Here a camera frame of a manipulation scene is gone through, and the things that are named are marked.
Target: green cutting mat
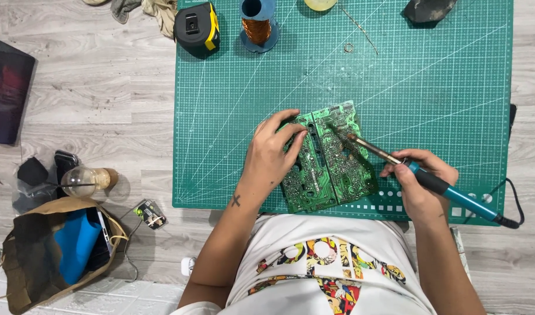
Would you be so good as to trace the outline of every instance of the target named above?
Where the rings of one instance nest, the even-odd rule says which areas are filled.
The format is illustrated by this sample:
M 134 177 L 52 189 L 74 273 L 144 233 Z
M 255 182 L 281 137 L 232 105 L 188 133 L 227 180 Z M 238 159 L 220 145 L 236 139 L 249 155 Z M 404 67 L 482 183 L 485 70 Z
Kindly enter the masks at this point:
M 407 2 L 340 1 L 376 55 L 339 6 L 320 14 L 303 0 L 277 0 L 279 42 L 258 55 L 238 38 L 238 2 L 213 1 L 220 51 L 202 61 L 177 47 L 172 205 L 223 209 L 260 121 L 285 108 L 306 113 L 347 100 L 367 140 L 389 151 L 429 149 L 459 170 L 461 190 L 478 199 L 491 193 L 507 168 L 513 2 L 459 0 L 435 29 L 408 24 Z M 370 161 L 378 173 L 383 162 Z M 397 181 L 378 184 L 374 196 L 315 214 L 407 220 Z M 503 213 L 504 187 L 488 201 Z M 286 212 L 279 188 L 262 211 Z M 491 225 L 456 204 L 450 214 L 451 223 Z

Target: tattoo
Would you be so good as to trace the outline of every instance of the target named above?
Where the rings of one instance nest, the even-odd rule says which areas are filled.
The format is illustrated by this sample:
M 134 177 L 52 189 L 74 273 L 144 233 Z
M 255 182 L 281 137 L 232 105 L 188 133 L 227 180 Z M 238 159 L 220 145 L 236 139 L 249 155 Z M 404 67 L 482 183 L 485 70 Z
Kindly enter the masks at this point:
M 239 207 L 240 206 L 240 202 L 238 202 L 239 198 L 240 198 L 240 195 L 238 195 L 238 196 L 233 195 L 233 203 L 230 206 L 234 207 L 235 204 L 236 204 Z

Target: blue spool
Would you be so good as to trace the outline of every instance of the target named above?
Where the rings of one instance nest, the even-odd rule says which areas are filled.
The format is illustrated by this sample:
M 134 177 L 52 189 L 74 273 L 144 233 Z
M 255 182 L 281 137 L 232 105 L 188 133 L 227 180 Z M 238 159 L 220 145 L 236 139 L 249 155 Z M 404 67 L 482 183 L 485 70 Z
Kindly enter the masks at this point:
M 275 46 L 279 39 L 279 24 L 274 18 L 275 0 L 241 0 L 240 16 L 247 20 L 265 21 L 269 20 L 271 33 L 265 43 L 256 45 L 250 41 L 244 31 L 240 30 L 240 40 L 246 49 L 253 53 L 265 53 Z

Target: wooden floor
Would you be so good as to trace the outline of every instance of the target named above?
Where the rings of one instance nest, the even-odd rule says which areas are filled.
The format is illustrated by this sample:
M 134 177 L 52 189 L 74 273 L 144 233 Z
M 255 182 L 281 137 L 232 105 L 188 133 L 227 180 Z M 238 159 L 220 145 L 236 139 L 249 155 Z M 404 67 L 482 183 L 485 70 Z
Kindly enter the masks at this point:
M 512 101 L 519 107 L 508 175 L 527 221 L 516 231 L 460 230 L 487 311 L 535 314 L 535 0 L 515 2 Z M 63 149 L 85 165 L 121 173 L 110 197 L 99 197 L 115 215 L 142 198 L 159 203 L 170 223 L 157 233 L 140 227 L 129 254 L 142 279 L 184 283 L 180 260 L 199 253 L 212 227 L 209 211 L 170 206 L 174 42 L 139 9 L 120 25 L 109 5 L 89 7 L 81 0 L 0 0 L 0 40 L 39 61 L 20 142 L 0 146 L 6 183 L 0 185 L 0 243 L 12 228 L 8 178 L 23 159 L 36 155 L 50 163 Z M 516 218 L 507 194 L 507 215 Z M 137 221 L 131 214 L 122 219 L 130 229 Z M 412 230 L 408 236 L 413 244 Z M 133 270 L 118 259 L 111 275 L 129 278 Z

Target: tape measure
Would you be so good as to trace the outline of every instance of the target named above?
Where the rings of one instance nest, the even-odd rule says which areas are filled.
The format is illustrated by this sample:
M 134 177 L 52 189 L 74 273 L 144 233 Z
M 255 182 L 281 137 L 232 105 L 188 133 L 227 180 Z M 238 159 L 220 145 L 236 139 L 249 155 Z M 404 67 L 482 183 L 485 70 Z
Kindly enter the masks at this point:
M 219 22 L 211 2 L 181 9 L 174 18 L 176 41 L 188 53 L 205 58 L 219 49 Z

